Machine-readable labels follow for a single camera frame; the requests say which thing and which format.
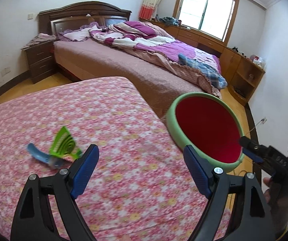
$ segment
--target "comforter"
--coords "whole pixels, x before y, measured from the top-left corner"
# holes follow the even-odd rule
[[[182,66],[178,55],[184,54],[219,70],[218,59],[211,54],[175,40],[163,29],[151,23],[129,21],[110,25],[104,31],[94,26],[90,35],[100,43],[124,50],[145,61],[164,67],[175,75],[216,96],[220,92],[199,69]]]

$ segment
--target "pink floral bedsheet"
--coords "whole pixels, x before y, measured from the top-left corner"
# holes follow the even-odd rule
[[[98,240],[187,240],[207,199],[202,196],[166,127],[123,77],[105,77],[51,88],[0,105],[0,233],[10,237],[22,188],[32,173],[53,175],[26,151],[47,152],[67,126],[85,151],[100,149],[80,211]],[[54,198],[53,215],[67,238]],[[223,236],[225,211],[216,239]]]

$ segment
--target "drawer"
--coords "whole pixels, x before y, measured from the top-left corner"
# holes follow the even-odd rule
[[[38,62],[42,59],[46,59],[49,56],[52,56],[51,50],[53,48],[53,43],[45,43],[38,46],[33,46],[26,50],[28,64],[31,65],[35,62]]]
[[[165,26],[164,30],[172,35],[175,39],[177,39],[177,35],[179,33],[179,28],[173,26]]]
[[[37,83],[37,82],[40,82],[41,80],[49,77],[49,76],[52,76],[53,74],[56,73],[56,70],[48,70],[42,74],[39,74],[38,76],[36,77],[32,77],[31,80],[33,81],[33,83]]]
[[[188,45],[191,45],[191,46],[193,46],[193,47],[197,47],[197,41],[193,41],[193,40],[191,40],[191,39],[188,39],[188,38],[186,38],[186,37],[183,37],[183,36],[180,36],[180,35],[178,35],[177,36],[177,39],[179,40],[179,41],[181,41],[181,42],[183,42],[183,43],[186,43],[186,44],[188,44]]]
[[[46,71],[54,68],[55,60],[53,56],[50,56],[44,60],[36,62],[29,66],[31,77],[36,77]]]
[[[210,47],[210,48],[212,48],[215,51],[218,51],[220,53],[223,52],[223,50],[224,50],[224,46],[222,46],[222,45],[220,45],[220,44],[218,44],[216,42],[213,42],[213,41],[211,41],[211,40],[209,40],[207,38],[204,38],[202,36],[200,37],[198,42],[202,43],[202,44],[204,44],[204,45],[206,45],[206,46],[208,46],[208,47]]]
[[[190,31],[183,30],[183,29],[179,30],[179,35],[182,37],[186,37],[186,38],[189,38],[191,40],[197,41],[197,42],[200,38],[200,36],[198,34],[195,34],[195,33],[192,33]]]

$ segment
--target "window frame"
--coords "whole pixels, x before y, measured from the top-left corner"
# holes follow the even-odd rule
[[[232,32],[232,29],[233,29],[233,25],[234,25],[235,18],[236,18],[236,13],[237,13],[237,9],[238,9],[238,4],[239,4],[239,0],[233,0],[233,1],[235,2],[235,4],[234,4],[234,8],[233,8],[232,18],[231,18],[231,21],[230,21],[230,23],[228,25],[228,30],[227,30],[227,33],[226,33],[224,41],[220,40],[219,38],[217,38],[215,36],[212,36],[209,33],[203,32],[201,30],[195,29],[195,28],[190,27],[190,26],[189,27],[191,28],[191,30],[193,30],[193,32],[197,32],[198,35],[204,36],[204,37],[206,37],[208,39],[211,39],[213,41],[216,41],[216,42],[218,42],[218,43],[220,43],[220,44],[222,44],[224,46],[227,46],[228,40],[229,40],[229,38],[231,36],[231,32]],[[176,19],[178,19],[179,15],[180,15],[180,7],[181,7],[182,3],[183,3],[183,0],[176,0],[174,11],[173,11],[173,17],[176,18]],[[205,8],[204,8],[204,13],[203,13],[202,19],[204,19],[206,7],[207,7],[207,3],[205,4]]]

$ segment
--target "green bowl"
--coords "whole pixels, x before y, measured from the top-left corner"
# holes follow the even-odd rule
[[[236,115],[231,110],[231,108],[228,105],[226,105],[226,103],[224,103],[222,100],[218,99],[217,97],[210,95],[210,94],[207,94],[207,93],[190,92],[190,93],[186,93],[186,94],[179,96],[172,103],[171,107],[169,108],[169,110],[166,113],[166,124],[167,124],[167,128],[168,128],[168,131],[169,131],[171,137],[173,138],[174,142],[178,145],[178,147],[181,148],[182,151],[186,145],[192,145],[200,157],[207,159],[213,166],[222,168],[226,173],[231,172],[238,165],[240,165],[240,163],[242,162],[242,160],[244,158],[244,154],[242,153],[242,148],[241,148],[241,152],[239,154],[239,157],[235,162],[232,162],[232,163],[221,162],[219,160],[216,160],[216,159],[208,156],[203,151],[201,151],[197,146],[195,146],[192,143],[192,141],[184,134],[183,130],[181,129],[181,127],[178,123],[178,120],[176,118],[176,107],[178,106],[178,104],[181,101],[183,101],[184,99],[190,98],[190,97],[207,98],[207,99],[213,100],[216,103],[220,104],[222,107],[224,107],[224,109],[230,114],[230,116],[235,121],[236,128],[238,129],[240,137],[243,136],[243,130],[242,130],[240,122],[238,121]]]

